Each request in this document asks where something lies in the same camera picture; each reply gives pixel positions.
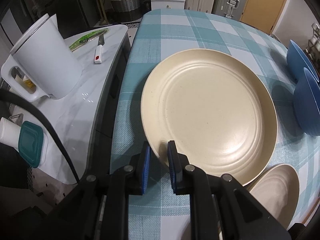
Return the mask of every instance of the teal plaid pattern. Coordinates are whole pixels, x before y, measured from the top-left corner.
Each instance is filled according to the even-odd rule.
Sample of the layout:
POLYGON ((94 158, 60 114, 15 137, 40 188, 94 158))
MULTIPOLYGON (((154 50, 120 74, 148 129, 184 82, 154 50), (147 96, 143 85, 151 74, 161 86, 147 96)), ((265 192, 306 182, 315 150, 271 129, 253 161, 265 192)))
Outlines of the teal plaid pattern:
MULTIPOLYGON (((146 140, 140 100, 150 72, 168 56, 194 48, 232 55, 253 70, 267 87, 278 117, 278 139, 268 167, 288 163, 298 172, 300 197, 294 215, 298 221, 319 191, 320 140, 303 133, 297 124, 292 108, 295 81, 287 69, 287 49, 259 30, 217 15, 177 9, 158 9, 144 15, 121 87, 111 171, 128 164, 146 140)), ((173 221, 178 221, 189 214, 189 197, 173 194, 167 169, 152 155, 146 194, 130 196, 129 238, 164 239, 161 229, 168 224, 166 218, 175 216, 173 221)))

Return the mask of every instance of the kettle handle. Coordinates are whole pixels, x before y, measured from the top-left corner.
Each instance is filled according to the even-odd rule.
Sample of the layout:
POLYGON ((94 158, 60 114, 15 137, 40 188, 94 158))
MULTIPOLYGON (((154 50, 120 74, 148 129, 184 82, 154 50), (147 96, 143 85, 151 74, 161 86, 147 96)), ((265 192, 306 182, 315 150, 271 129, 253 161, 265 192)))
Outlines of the kettle handle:
POLYGON ((49 96, 46 92, 44 92, 33 80, 31 80, 36 85, 36 91, 33 94, 30 94, 27 90, 25 90, 12 76, 11 70, 14 67, 19 67, 23 70, 21 65, 12 57, 10 54, 6 62, 2 65, 1 68, 1 77, 16 90, 22 97, 24 97, 29 102, 33 102, 42 96, 49 96))

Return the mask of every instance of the dish rack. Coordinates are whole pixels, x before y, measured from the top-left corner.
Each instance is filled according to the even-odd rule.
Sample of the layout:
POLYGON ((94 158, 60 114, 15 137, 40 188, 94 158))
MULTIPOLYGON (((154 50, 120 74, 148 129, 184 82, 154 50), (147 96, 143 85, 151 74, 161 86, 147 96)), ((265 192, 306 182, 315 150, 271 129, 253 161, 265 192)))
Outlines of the dish rack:
POLYGON ((312 29, 312 38, 308 40, 308 47, 304 49, 304 52, 313 64, 318 77, 320 77, 320 27, 317 23, 313 23, 312 29))

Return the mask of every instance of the white knife handle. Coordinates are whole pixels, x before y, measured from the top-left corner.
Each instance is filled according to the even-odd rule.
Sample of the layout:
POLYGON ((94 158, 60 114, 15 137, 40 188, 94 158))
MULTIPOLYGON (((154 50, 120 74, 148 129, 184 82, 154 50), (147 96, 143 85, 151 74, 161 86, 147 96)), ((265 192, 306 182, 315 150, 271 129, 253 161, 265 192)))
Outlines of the white knife handle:
POLYGON ((95 64, 101 64, 102 63, 102 58, 101 58, 101 53, 102 52, 102 45, 98 45, 96 48, 96 55, 94 56, 94 62, 95 64))

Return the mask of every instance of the teal container lid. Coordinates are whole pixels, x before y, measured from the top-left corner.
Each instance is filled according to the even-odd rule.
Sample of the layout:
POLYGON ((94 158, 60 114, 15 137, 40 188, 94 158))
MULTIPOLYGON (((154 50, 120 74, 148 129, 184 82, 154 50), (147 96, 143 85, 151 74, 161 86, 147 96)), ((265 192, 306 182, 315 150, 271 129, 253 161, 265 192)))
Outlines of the teal container lid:
POLYGON ((32 167, 39 166, 43 145, 43 130, 39 125, 24 121, 19 135, 18 150, 21 157, 32 167))

